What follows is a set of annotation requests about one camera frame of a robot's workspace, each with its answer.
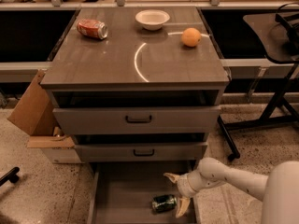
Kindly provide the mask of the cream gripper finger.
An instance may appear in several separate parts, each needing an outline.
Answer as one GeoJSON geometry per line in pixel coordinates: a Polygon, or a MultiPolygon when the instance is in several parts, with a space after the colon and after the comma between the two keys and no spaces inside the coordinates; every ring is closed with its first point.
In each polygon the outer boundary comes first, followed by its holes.
{"type": "Polygon", "coordinates": [[[173,184],[177,184],[179,180],[179,175],[172,173],[164,173],[164,176],[167,177],[173,184]]]}
{"type": "Polygon", "coordinates": [[[184,214],[187,212],[191,199],[186,197],[180,197],[178,199],[178,208],[176,212],[176,218],[183,217],[184,214]]]}

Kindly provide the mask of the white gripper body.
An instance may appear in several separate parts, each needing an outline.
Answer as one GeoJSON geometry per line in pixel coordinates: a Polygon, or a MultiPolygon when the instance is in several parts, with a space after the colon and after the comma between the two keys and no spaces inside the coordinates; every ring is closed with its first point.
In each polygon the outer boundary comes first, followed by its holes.
{"type": "Polygon", "coordinates": [[[191,198],[206,186],[207,180],[198,170],[191,171],[178,178],[178,192],[182,197],[191,198]]]}

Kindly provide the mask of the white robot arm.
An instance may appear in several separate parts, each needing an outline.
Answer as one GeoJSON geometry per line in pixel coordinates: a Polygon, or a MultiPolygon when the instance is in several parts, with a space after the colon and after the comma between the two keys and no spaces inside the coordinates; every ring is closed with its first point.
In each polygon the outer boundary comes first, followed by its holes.
{"type": "Polygon", "coordinates": [[[285,161],[269,175],[229,167],[213,158],[203,158],[184,175],[164,173],[179,192],[176,218],[182,217],[191,198],[202,189],[227,183],[263,203],[261,224],[299,224],[299,162],[285,161]]]}

